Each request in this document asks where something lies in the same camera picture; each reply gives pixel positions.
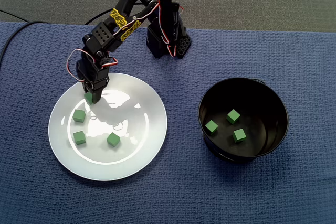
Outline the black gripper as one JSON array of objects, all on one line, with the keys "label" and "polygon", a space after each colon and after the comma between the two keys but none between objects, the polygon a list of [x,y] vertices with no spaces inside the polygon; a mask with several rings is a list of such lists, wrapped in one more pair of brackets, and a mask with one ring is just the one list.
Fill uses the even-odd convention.
[{"label": "black gripper", "polygon": [[100,68],[93,63],[89,56],[81,56],[76,63],[76,71],[80,80],[83,80],[85,93],[92,92],[92,103],[96,104],[101,99],[101,89],[109,82],[109,68]]}]

